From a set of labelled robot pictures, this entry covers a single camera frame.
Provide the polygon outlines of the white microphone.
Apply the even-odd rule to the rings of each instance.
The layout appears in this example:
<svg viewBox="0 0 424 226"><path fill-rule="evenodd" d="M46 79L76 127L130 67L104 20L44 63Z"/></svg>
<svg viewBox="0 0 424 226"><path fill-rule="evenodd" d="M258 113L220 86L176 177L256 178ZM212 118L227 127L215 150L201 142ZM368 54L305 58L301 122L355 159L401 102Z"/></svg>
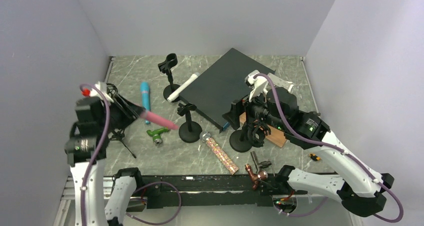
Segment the white microphone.
<svg viewBox="0 0 424 226"><path fill-rule="evenodd" d="M193 81L195 81L200 76L199 72L193 73L188 80L186 80L182 85L180 85L173 93L166 98L168 102L174 102L179 98L181 92L186 89Z"/></svg>

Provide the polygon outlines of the glitter copper microphone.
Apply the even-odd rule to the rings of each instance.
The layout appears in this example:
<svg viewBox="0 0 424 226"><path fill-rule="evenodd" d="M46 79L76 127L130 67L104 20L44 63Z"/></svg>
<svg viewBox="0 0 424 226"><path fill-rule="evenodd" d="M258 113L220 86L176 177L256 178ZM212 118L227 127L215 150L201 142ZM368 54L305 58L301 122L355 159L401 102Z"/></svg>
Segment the glitter copper microphone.
<svg viewBox="0 0 424 226"><path fill-rule="evenodd" d="M233 162L233 160L226 154L226 152L221 148L221 146L215 141L208 131L203 131L200 133L200 139L202 142L206 143L210 147L216 157L220 162L225 166L231 175L234 175L238 170L238 166Z"/></svg>

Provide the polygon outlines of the pink toy microphone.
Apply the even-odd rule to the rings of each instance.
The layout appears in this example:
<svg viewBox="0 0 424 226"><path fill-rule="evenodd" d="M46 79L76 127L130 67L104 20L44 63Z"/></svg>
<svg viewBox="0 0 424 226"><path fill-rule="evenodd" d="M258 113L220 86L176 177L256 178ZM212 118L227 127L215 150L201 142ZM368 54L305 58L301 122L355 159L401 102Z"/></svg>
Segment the pink toy microphone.
<svg viewBox="0 0 424 226"><path fill-rule="evenodd" d="M177 124L175 124L174 122L172 122L168 119L165 119L165 118L163 118L163 117L161 117L161 116L159 116L155 113L152 113L150 111L147 111L147 110L144 111L143 113L141 113L140 117L142 119L150 121L151 123L157 124L157 125L162 126L162 127L166 127L168 129L171 129L171 130L177 130L179 128L179 126Z"/></svg>

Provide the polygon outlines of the blue toy microphone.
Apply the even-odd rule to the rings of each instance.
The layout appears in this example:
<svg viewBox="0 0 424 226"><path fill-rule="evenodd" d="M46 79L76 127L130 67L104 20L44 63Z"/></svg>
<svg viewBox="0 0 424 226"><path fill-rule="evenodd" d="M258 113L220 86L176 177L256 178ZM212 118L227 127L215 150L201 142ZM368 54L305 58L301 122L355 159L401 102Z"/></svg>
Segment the blue toy microphone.
<svg viewBox="0 0 424 226"><path fill-rule="evenodd" d="M147 110L151 110L150 105L150 86L147 82L140 84L142 106Z"/></svg>

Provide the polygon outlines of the short black clip stand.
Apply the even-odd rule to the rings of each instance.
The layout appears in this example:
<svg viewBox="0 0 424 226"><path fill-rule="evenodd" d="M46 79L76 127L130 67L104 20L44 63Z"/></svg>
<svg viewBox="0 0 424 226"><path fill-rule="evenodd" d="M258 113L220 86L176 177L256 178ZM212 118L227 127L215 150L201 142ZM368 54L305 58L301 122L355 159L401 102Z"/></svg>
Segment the short black clip stand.
<svg viewBox="0 0 424 226"><path fill-rule="evenodd" d="M200 134L203 131L199 123L192 120L191 112L197 107L194 104L178 104L177 113L180 116L185 116L185 122L179 127L178 135L180 139L186 143L194 143L200 139Z"/></svg>

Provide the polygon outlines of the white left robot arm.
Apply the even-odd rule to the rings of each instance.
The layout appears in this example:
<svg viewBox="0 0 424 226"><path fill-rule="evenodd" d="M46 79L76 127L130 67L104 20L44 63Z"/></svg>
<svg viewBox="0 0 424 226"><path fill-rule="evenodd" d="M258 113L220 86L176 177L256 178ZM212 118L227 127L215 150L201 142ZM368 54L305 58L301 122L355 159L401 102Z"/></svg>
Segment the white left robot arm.
<svg viewBox="0 0 424 226"><path fill-rule="evenodd" d="M118 170L109 201L104 199L104 172L110 139L103 137L104 127L112 139L122 141L126 127L139 118L142 108L117 95L109 105L106 121L104 102L99 97L77 101L77 121L71 127L64 151L72 173L75 192L75 225L121 226L132 196L144 189L138 168Z"/></svg>

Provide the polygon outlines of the tall black microphone stand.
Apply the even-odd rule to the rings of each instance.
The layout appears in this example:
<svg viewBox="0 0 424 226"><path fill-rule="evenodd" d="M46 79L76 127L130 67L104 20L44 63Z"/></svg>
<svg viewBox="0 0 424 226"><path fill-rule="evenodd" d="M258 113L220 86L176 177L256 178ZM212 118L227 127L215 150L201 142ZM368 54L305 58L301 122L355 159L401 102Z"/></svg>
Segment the tall black microphone stand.
<svg viewBox="0 0 424 226"><path fill-rule="evenodd" d="M169 85L166 86L163 90L163 97L167 100L172 93L174 93L180 85L174 84L174 78L172 75L172 67L176 66L178 63L177 55L175 53L170 53L166 56L165 61L158 64L158 68L161 73L166 74Z"/></svg>

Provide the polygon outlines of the black tripod shock mount stand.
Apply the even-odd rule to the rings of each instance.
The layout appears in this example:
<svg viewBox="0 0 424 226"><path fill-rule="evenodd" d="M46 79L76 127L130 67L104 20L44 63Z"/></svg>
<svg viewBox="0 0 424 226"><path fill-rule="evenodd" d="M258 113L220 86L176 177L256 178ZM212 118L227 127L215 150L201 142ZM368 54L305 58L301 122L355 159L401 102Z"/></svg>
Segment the black tripod shock mount stand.
<svg viewBox="0 0 424 226"><path fill-rule="evenodd" d="M107 83L107 91L108 94L114 99L114 96L116 94L119 94L118 92L118 88L112 84L112 83ZM124 142L124 137L125 137L125 129L128 126L114 126L113 125L113 102L110 104L110 126L111 126L111 130L110 132L112 133L112 136L109 138L111 141L119 141L123 144L123 146L130 152L130 154L134 157L137 158L136 155L129 149L129 147L125 144Z"/></svg>

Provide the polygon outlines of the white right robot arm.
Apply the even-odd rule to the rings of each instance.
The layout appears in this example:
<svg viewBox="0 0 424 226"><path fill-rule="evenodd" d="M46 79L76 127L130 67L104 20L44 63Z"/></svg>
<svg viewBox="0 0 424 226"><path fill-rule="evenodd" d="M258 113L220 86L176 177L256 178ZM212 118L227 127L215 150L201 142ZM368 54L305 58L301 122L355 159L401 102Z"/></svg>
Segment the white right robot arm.
<svg viewBox="0 0 424 226"><path fill-rule="evenodd" d="M270 183L276 191L320 194L360 217L376 216L384 209L385 193L394 183L393 176L365 165L317 113L301 111L297 98L286 89L278 87L266 94L235 100L223 118L234 130L230 144L235 151L263 146L265 136L274 127L292 144L315 154L335 171L333 175L321 175L284 165Z"/></svg>

